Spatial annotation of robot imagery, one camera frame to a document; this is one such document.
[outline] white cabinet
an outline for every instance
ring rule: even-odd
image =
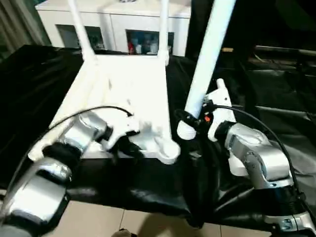
[[[170,52],[173,55],[184,56],[190,20],[173,17],[169,17],[168,20]],[[135,48],[139,46],[142,53],[147,54],[152,45],[158,43],[159,17],[111,15],[111,21],[117,51],[129,52],[130,46],[133,45]]]
[[[79,46],[73,18],[69,11],[38,12],[54,47]],[[81,12],[80,15],[94,48],[115,48],[109,14]]]
[[[95,49],[155,54],[158,49],[159,0],[77,0],[83,24]],[[36,6],[55,47],[78,47],[73,19],[66,0],[47,0]],[[170,0],[170,52],[184,56],[191,0]]]

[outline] curtain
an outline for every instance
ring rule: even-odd
[[[25,44],[50,44],[31,0],[0,0],[0,35],[11,53]]]

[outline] black fabric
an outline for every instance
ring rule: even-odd
[[[6,112],[0,123],[2,188],[32,140],[49,125],[81,64],[78,50],[25,46],[0,65]],[[174,56],[166,68],[171,130],[181,146],[175,164],[157,159],[118,159],[116,164],[82,160],[68,191],[75,200],[180,216],[197,225],[205,221],[269,230],[249,181],[230,173],[227,151],[202,135],[187,142],[176,134],[173,112],[184,108],[194,69],[194,62]],[[316,214],[315,77],[303,59],[297,67],[276,67],[241,64],[231,54],[221,55],[214,73],[214,78],[225,80],[233,104],[260,118],[285,143],[300,188]],[[238,122],[262,129],[236,116]]]
[[[192,0],[186,57],[197,60],[214,0]],[[239,58],[247,58],[255,45],[269,45],[284,29],[275,0],[238,0],[227,29],[223,47],[231,47]]]

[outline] orange light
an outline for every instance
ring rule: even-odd
[[[210,121],[211,121],[211,119],[210,119],[208,116],[204,116],[204,120],[205,120],[206,122],[210,122]]]

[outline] white chair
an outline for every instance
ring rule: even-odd
[[[168,0],[161,1],[159,50],[157,56],[95,55],[82,24],[75,0],[68,0],[84,63],[51,124],[79,110],[100,105],[127,109],[141,121],[140,134],[130,140],[148,158],[172,164],[180,154],[171,138],[166,70],[169,61]],[[126,114],[114,109],[95,111],[109,124],[120,123]],[[29,153],[32,160],[42,157],[41,149],[56,139],[67,123],[48,133]],[[93,143],[84,158],[104,158],[102,147]]]

